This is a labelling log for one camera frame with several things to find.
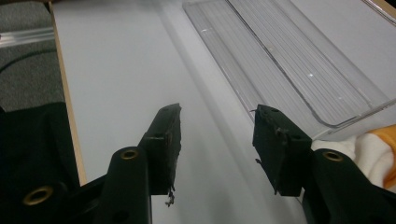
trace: white table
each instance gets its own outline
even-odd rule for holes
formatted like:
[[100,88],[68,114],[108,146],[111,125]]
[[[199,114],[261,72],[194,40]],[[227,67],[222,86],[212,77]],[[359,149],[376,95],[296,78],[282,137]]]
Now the white table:
[[[396,97],[396,63],[378,58],[385,52],[394,61],[395,27],[358,0],[343,8],[336,8],[342,0],[293,2],[308,18],[318,19],[315,24],[363,72],[379,77],[376,84],[389,97]],[[350,13],[351,7],[357,13]],[[111,155],[136,146],[161,107],[180,103],[176,203],[167,208],[166,197],[152,197],[153,223],[305,222],[297,200],[275,196],[254,161],[253,123],[180,0],[64,0],[53,10],[83,182],[82,163],[87,181],[104,175]],[[344,22],[341,28],[333,27],[338,22]],[[367,46],[373,36],[378,43]],[[395,111],[390,108],[334,138],[396,122]]]

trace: gray carpet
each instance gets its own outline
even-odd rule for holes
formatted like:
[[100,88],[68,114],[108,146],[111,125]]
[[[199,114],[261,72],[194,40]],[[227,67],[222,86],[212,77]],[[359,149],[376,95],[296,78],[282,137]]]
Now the gray carpet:
[[[0,6],[0,21],[0,34],[52,25],[44,5],[30,2]],[[22,56],[45,52],[17,61],[0,73],[0,106],[13,111],[64,101],[55,50],[54,41],[0,48],[0,70]]]

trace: clear plastic tray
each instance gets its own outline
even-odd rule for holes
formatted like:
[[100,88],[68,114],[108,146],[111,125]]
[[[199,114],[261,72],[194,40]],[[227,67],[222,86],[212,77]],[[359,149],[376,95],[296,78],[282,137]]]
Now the clear plastic tray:
[[318,138],[396,102],[289,0],[183,7],[247,111],[278,108]]

